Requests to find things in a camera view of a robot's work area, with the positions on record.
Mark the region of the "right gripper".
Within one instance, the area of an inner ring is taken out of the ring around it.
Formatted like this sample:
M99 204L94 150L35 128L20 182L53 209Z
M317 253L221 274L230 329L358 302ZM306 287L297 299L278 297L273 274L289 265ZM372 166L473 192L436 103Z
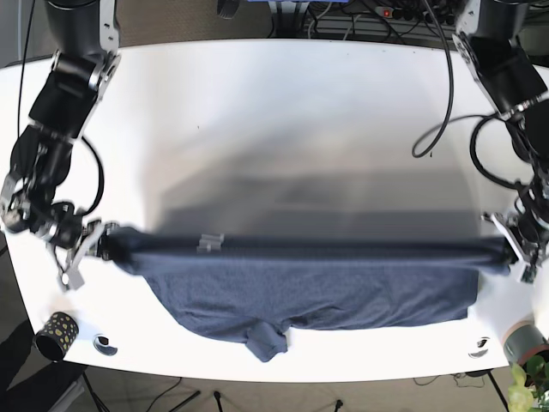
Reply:
M74 247L65 253L64 261L53 247L53 260L57 266L57 280L62 291L77 290L84 285L79 265L84 258L114 258L117 255L116 237L111 233L119 228L115 221L90 221L82 230Z

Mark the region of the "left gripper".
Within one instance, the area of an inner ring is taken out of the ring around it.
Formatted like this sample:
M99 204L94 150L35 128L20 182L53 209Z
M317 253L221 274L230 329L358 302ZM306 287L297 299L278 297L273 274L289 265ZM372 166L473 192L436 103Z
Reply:
M490 222L507 242L512 276L533 284L548 259L548 226L540 224L528 212L484 213L482 220Z

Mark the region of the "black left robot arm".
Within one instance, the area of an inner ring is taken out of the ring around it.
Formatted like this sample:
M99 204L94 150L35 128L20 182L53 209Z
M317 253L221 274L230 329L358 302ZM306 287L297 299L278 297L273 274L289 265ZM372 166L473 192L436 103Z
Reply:
M518 281L532 283L548 259L548 87L519 40L528 1L464 1L452 35L456 50L491 103L469 140L475 169L493 184L515 191L516 210L487 219L505 237L515 256ZM491 121L505 124L516 155L533 170L530 182L499 178L477 155L481 129Z

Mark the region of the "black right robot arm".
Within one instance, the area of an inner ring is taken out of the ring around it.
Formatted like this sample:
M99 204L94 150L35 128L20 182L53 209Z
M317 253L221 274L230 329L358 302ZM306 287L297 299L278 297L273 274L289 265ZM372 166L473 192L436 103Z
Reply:
M120 63L117 4L48 1L45 11L57 50L11 152L1 190L1 223L10 233L34 234L52 256L65 250L65 262L57 264L58 280L63 289L77 290L84 283L79 264L106 230L101 221L83 224L103 197L103 165L97 166L98 188L88 208L55 196L68 177L75 143L92 147L84 131Z

